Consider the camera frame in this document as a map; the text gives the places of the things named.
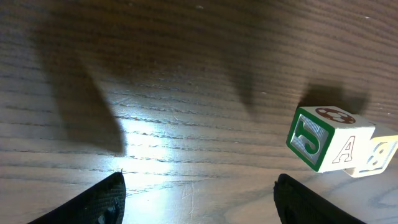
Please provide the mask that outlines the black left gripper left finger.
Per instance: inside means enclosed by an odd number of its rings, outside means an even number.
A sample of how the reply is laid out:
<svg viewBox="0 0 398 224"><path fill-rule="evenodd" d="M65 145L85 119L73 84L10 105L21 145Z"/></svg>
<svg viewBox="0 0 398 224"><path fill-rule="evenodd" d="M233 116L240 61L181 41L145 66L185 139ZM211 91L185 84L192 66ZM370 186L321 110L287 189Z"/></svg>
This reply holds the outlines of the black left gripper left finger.
<svg viewBox="0 0 398 224"><path fill-rule="evenodd" d="M115 172L29 224L122 224L125 200L123 174Z"/></svg>

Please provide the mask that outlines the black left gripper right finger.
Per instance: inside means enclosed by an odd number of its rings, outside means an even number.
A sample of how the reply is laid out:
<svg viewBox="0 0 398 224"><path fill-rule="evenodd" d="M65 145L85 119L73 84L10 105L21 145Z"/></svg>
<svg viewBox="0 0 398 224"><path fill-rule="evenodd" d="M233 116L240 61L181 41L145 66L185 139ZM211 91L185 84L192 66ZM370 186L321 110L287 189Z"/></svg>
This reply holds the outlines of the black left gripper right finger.
<svg viewBox="0 0 398 224"><path fill-rule="evenodd" d="M275 181L274 202L283 224L364 224L287 174Z"/></svg>

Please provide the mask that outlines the yellow number wooden block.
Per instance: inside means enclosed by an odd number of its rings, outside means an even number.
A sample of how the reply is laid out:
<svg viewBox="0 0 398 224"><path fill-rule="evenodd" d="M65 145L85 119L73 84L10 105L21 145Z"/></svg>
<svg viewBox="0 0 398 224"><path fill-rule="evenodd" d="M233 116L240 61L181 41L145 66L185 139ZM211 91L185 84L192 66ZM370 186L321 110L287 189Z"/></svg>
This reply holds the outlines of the yellow number wooden block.
<svg viewBox="0 0 398 224"><path fill-rule="evenodd" d="M366 144L367 151L354 168L344 171L354 178L381 174L389 165L397 150L397 131L383 124L370 121L375 126L372 138Z"/></svg>

